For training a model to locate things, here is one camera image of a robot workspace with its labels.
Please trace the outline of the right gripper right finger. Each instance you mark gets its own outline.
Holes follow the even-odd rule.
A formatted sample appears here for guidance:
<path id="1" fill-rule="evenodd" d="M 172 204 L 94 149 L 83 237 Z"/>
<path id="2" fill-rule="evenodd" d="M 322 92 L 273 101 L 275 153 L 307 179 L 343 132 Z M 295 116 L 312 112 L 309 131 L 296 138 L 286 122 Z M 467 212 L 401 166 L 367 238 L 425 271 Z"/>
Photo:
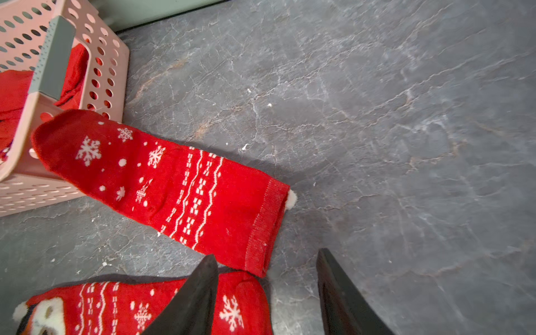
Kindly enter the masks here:
<path id="1" fill-rule="evenodd" d="M 316 269 L 326 334 L 394 334 L 371 308 L 329 249 L 321 248 L 318 251 Z"/>

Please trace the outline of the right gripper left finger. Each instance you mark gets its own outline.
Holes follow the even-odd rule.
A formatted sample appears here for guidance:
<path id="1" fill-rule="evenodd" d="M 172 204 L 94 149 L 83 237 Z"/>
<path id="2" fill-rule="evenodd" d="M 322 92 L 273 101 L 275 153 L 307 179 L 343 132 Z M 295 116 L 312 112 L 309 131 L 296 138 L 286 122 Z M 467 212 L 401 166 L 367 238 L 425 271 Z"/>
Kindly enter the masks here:
<path id="1" fill-rule="evenodd" d="M 210 334 L 219 282 L 213 255 L 205 256 L 184 285 L 144 334 Z"/>

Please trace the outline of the red nordic bear sock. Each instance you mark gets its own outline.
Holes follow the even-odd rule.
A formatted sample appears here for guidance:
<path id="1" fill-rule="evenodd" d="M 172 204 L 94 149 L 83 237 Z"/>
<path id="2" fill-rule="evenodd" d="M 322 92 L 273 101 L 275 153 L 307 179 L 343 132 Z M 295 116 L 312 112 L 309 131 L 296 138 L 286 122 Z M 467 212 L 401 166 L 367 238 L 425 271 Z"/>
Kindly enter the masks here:
<path id="1" fill-rule="evenodd" d="M 19 304 L 13 319 L 18 334 L 142 334 L 185 283 L 106 281 L 55 288 Z M 258 280 L 246 272 L 219 275 L 212 334 L 272 332 Z"/>
<path id="2" fill-rule="evenodd" d="M 114 211 L 227 267 L 264 277 L 296 197 L 289 185 L 216 154 L 86 110 L 32 134 L 52 173 Z"/>

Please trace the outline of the plain red snowman sock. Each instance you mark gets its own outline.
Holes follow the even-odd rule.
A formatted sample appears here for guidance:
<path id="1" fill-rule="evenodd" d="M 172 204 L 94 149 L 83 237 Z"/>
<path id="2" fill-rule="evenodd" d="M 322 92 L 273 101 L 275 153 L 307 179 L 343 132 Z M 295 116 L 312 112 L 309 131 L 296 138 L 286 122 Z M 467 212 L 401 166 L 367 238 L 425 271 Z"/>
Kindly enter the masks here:
<path id="1" fill-rule="evenodd" d="M 71 50 L 60 99 L 55 103 L 62 110 L 77 109 L 82 98 L 89 60 L 87 49 L 79 44 Z M 9 70 L 1 74 L 1 162 L 7 161 L 18 124 L 24 110 L 32 71 Z"/>

